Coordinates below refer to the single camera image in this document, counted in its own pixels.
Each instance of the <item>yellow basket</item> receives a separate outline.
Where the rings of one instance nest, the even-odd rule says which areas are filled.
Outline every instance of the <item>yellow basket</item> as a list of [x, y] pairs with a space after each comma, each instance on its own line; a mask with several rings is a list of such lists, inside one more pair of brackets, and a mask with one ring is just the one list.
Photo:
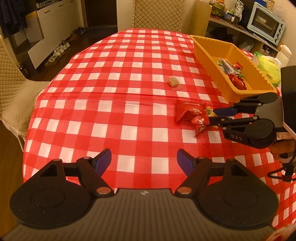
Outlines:
[[[194, 54], [216, 84], [227, 102], [239, 102], [240, 99], [267, 92], [277, 93], [274, 86], [264, 77], [253, 62], [234, 44], [224, 41], [190, 35], [194, 41]], [[231, 64], [239, 62], [242, 74], [251, 90], [237, 89], [229, 77], [219, 67], [217, 58], [227, 59]]]

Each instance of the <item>quilted chair cover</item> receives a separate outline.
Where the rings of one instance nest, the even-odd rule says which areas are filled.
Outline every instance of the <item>quilted chair cover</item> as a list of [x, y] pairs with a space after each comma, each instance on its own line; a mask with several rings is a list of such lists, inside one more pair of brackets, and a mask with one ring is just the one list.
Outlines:
[[181, 32], [187, 0], [133, 0], [133, 28]]
[[48, 84], [23, 76], [0, 35], [0, 120], [18, 138], [22, 150], [35, 99]]

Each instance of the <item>copper screw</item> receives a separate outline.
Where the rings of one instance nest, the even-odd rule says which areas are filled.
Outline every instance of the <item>copper screw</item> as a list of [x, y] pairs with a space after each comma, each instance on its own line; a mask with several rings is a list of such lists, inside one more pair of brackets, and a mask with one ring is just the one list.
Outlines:
[[96, 192], [98, 194], [101, 194], [101, 195], [106, 195], [106, 194], [109, 194], [111, 192], [111, 189], [108, 188], [108, 187], [100, 187], [96, 190]]
[[192, 193], [192, 189], [189, 188], [189, 187], [181, 187], [181, 188], [178, 188], [178, 193], [182, 194], [182, 195], [188, 195], [190, 193]]

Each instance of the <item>wooden floor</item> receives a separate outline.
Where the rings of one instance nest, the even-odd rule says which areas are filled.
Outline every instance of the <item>wooden floor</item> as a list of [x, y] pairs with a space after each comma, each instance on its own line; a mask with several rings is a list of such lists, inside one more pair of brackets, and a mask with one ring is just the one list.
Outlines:
[[[83, 35], [73, 42], [65, 51], [65, 55], [58, 63], [44, 67], [42, 63], [38, 67], [40, 74], [30, 76], [35, 81], [51, 81], [66, 66], [72, 56], [93, 45], [105, 37], [96, 37], [94, 34]], [[22, 178], [22, 150], [17, 138], [5, 128], [0, 121], [0, 237], [3, 237], [16, 224], [9, 208], [9, 200], [14, 191], [21, 186]]]

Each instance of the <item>ribbed gray surface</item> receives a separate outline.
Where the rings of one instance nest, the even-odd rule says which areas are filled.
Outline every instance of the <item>ribbed gray surface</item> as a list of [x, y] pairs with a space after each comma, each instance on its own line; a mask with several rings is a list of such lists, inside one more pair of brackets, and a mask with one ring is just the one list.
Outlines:
[[66, 227], [35, 230], [17, 226], [5, 241], [81, 240], [202, 240], [262, 241], [273, 231], [233, 231], [206, 219], [190, 199], [169, 189], [120, 189], [112, 198], [98, 199], [79, 221]]

